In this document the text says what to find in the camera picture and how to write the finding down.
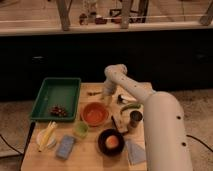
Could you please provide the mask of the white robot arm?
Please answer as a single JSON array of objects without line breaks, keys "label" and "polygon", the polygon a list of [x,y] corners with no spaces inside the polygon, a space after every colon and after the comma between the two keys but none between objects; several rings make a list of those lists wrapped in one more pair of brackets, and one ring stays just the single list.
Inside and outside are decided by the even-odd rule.
[{"label": "white robot arm", "polygon": [[193,171],[184,126],[184,111],[170,93],[145,88],[127,76],[124,64],[105,68],[104,96],[122,87],[143,105],[148,171]]}]

